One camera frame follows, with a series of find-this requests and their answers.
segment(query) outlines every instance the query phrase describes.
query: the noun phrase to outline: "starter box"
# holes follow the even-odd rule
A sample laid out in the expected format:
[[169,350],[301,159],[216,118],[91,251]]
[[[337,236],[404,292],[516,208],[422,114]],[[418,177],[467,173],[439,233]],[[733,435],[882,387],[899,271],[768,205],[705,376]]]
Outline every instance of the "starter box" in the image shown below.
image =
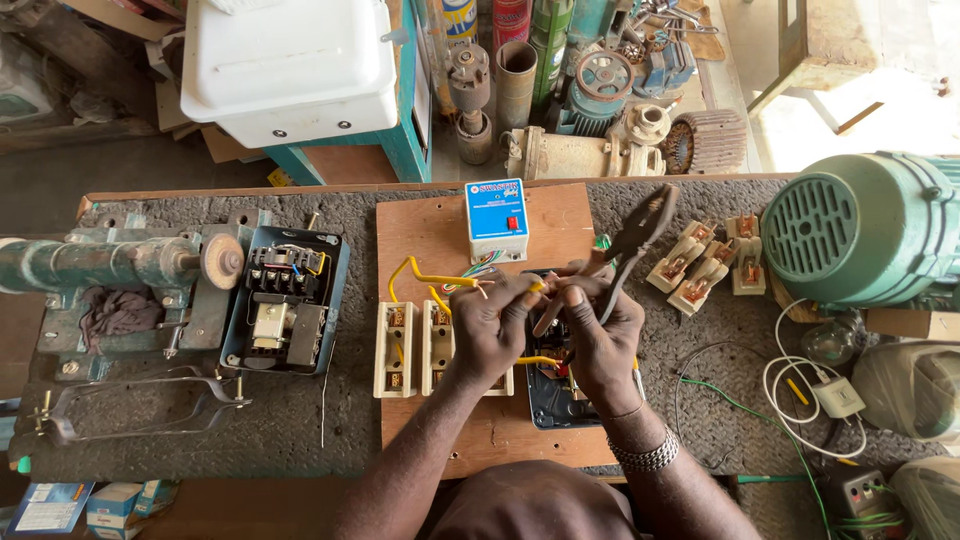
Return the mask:
[[527,205],[519,178],[466,184],[467,231],[470,263],[490,252],[501,252],[490,262],[527,259]]
[[86,501],[86,526],[97,538],[130,540],[144,522],[133,513],[143,484],[114,482]]

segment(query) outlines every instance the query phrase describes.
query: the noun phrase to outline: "green electric motor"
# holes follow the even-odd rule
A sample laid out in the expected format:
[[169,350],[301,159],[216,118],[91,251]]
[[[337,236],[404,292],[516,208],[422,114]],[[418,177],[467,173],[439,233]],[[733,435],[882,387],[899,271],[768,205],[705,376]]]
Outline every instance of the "green electric motor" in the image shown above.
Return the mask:
[[958,308],[960,160],[877,152],[817,161],[770,202],[760,234],[794,298],[883,307],[927,295]]

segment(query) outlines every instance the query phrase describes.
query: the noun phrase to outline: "plastic bag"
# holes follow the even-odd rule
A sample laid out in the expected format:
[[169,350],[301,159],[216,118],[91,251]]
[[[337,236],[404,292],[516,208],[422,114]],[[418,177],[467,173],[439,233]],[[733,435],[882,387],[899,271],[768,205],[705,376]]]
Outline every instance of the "plastic bag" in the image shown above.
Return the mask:
[[960,538],[960,458],[927,457],[900,467],[890,479],[923,540]]
[[960,442],[960,347],[879,345],[856,362],[851,384],[867,406],[860,414],[874,426],[947,446]]

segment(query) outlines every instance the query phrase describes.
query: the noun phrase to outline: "spray can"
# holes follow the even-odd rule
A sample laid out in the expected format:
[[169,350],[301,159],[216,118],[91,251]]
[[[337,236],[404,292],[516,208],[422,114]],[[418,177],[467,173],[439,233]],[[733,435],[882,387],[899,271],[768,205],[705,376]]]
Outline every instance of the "spray can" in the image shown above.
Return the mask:
[[529,35],[526,0],[493,0],[493,58],[504,43],[526,41]]
[[537,0],[530,25],[530,44],[537,50],[533,108],[550,105],[564,59],[566,27],[573,13],[573,0]]
[[449,48],[476,42],[476,0],[444,0],[444,19]]

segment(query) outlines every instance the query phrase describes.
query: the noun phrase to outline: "wrist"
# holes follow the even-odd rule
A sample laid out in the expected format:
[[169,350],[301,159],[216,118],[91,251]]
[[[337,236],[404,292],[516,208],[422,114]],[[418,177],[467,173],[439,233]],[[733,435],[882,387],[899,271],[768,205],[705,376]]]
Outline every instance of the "wrist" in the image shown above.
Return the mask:
[[612,419],[641,408],[643,398],[632,383],[618,383],[602,386],[596,398],[591,398],[593,408],[601,419]]

